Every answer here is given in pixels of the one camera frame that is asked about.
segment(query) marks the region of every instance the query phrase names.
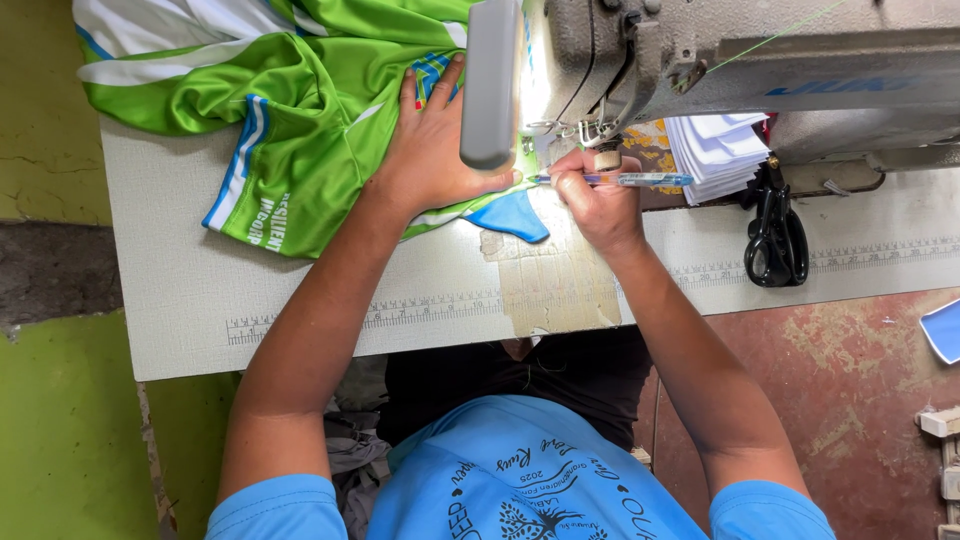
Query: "industrial sewing machine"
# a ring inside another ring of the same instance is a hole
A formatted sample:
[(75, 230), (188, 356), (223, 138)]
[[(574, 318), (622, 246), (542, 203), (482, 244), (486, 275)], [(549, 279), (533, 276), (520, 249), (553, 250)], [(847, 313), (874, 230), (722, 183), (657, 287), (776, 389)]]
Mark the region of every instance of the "industrial sewing machine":
[(512, 165), (517, 131), (604, 149), (642, 121), (748, 111), (780, 113), (784, 164), (955, 166), (960, 1), (486, 0), (467, 85), (461, 158), (479, 171)]

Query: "measuring tape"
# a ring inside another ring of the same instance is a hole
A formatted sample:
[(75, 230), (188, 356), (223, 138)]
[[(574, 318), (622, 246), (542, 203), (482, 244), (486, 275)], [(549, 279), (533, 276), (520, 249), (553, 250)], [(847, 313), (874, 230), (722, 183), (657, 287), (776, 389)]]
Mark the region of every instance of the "measuring tape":
[[(910, 264), (934, 259), (960, 258), (960, 236), (936, 236), (912, 240), (898, 240), (876, 244), (811, 250), (810, 273), (843, 272), (893, 264)], [(748, 282), (743, 260), (727, 260), (705, 264), (669, 268), (668, 271), (680, 289), (690, 290)], [(619, 282), (614, 292), (605, 298), (623, 297)], [(581, 293), (576, 288), (557, 289), (536, 293), (509, 294), (517, 307), (579, 306), (595, 301), (594, 294)], [(442, 293), (428, 296), (374, 299), (367, 309), (363, 329), (381, 329), (477, 317), (503, 313), (504, 298), (498, 288)], [(227, 343), (248, 345), (259, 343), (276, 320), (277, 314), (236, 317), (226, 321)]]

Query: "pen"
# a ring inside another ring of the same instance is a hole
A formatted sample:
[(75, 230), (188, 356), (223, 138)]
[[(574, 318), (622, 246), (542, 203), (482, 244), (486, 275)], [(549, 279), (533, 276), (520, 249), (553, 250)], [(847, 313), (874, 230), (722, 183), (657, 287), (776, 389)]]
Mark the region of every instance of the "pen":
[[(620, 173), (618, 175), (610, 174), (590, 174), (584, 175), (587, 184), (601, 185), (614, 184), (626, 185), (630, 187), (679, 187), (682, 185), (693, 184), (693, 177), (684, 173)], [(536, 175), (529, 177), (528, 180), (537, 184), (550, 184), (549, 175)]]

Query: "scissors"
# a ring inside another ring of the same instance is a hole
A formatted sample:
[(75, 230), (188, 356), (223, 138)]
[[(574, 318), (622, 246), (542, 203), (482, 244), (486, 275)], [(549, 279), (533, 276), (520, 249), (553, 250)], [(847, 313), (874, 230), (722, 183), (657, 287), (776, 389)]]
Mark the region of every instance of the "scissors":
[(761, 287), (792, 287), (806, 281), (810, 253), (800, 217), (790, 208), (790, 186), (783, 180), (780, 160), (772, 155), (760, 166), (740, 206), (756, 203), (756, 219), (747, 234), (750, 244), (743, 264), (751, 282)]

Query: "shirt sleeve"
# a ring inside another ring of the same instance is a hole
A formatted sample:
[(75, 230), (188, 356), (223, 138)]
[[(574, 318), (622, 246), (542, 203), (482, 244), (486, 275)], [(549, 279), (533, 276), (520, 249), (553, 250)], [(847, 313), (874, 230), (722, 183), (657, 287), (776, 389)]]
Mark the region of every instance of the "shirt sleeve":
[(205, 540), (347, 540), (330, 480), (286, 475), (245, 487), (210, 515)]
[(714, 540), (836, 540), (816, 504), (766, 480), (723, 488), (710, 505), (710, 528)]

